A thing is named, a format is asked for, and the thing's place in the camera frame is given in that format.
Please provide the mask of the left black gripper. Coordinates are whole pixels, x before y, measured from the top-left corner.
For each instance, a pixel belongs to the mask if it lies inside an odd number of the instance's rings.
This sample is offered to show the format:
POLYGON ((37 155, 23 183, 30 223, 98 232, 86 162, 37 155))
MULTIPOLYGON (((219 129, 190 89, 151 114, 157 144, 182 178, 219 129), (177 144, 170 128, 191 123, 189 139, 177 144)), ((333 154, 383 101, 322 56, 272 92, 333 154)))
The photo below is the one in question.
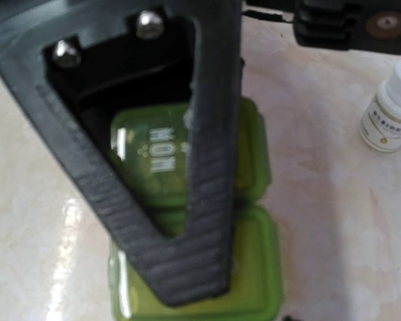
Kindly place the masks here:
POLYGON ((170 307, 226 294, 240 1, 0 1, 0 77, 170 307))

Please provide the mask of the green weekly pill organizer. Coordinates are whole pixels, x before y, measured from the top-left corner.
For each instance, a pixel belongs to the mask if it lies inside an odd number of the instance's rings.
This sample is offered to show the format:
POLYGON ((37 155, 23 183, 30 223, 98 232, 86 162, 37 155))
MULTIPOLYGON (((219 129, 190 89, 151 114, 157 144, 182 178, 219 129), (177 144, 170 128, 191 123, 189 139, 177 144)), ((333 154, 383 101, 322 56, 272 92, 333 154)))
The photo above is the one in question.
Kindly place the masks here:
POLYGON ((188 103, 125 109, 110 144, 140 203, 108 264, 116 320, 272 320, 277 228, 257 205, 271 171, 263 118, 242 98, 206 119, 188 103))

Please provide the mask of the small white pill bottle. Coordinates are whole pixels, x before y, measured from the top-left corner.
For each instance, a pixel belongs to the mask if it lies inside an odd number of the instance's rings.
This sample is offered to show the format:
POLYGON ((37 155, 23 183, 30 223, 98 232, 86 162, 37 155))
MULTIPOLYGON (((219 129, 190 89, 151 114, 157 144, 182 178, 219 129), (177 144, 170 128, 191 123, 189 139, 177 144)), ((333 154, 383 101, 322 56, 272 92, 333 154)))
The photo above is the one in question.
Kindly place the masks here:
POLYGON ((365 143, 380 152, 401 147, 401 60, 384 80, 360 120, 365 143))

